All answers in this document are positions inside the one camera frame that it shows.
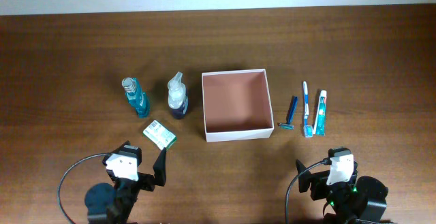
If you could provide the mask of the blue disposable razor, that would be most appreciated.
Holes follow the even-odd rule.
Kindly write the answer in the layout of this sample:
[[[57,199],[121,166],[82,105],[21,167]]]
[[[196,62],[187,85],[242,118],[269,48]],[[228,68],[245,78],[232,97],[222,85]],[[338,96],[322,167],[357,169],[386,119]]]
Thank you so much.
[[[286,122],[285,123],[279,123],[279,127],[282,129],[288,129],[288,130],[293,130],[294,126],[292,124],[293,121],[293,117],[296,111],[296,107],[298,104],[298,97],[297,96],[293,96],[289,110],[288,110],[288,114],[287,114],[287,118],[286,118]]]

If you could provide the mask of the clear spray bottle dark liquid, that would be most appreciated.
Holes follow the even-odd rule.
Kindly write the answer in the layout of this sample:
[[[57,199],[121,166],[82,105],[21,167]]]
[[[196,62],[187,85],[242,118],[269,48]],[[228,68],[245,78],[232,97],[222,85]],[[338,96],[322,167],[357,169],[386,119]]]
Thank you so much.
[[[189,105],[187,89],[182,83],[183,73],[177,74],[168,82],[168,105],[175,119],[185,117]]]

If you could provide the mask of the teal mouthwash bottle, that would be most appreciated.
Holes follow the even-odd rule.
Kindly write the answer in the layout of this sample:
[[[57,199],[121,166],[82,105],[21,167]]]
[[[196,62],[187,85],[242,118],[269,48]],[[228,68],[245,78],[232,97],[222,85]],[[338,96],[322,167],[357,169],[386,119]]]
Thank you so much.
[[[124,78],[122,87],[125,90],[125,96],[139,118],[146,118],[149,115],[150,104],[146,93],[142,90],[136,78]]]

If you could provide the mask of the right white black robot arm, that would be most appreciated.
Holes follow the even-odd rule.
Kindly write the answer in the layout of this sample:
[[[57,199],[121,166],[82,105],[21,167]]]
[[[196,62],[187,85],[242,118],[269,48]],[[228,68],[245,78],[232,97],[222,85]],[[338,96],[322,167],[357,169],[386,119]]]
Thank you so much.
[[[388,187],[371,176],[358,177],[358,163],[349,181],[328,185],[329,171],[312,174],[296,160],[301,193],[310,191],[313,201],[324,199],[332,214],[324,213],[323,222],[338,224],[380,223],[387,208]]]

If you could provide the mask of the green white soap box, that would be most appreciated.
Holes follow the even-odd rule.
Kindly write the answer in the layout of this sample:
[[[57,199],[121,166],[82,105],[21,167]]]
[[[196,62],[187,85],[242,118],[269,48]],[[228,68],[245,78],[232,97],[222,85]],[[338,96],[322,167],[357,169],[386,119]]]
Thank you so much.
[[[177,140],[177,137],[157,120],[148,125],[142,133],[160,150],[169,149]]]

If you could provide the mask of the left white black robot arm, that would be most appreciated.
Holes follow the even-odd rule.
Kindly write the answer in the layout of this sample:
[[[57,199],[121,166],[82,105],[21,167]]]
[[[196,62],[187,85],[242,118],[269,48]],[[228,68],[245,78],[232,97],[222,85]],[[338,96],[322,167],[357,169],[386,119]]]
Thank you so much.
[[[103,164],[113,185],[99,183],[91,187],[85,197],[89,223],[126,223],[139,192],[154,191],[156,186],[166,183],[166,153],[161,150],[153,165],[154,174],[138,171],[142,162],[140,148],[122,145],[104,157]]]

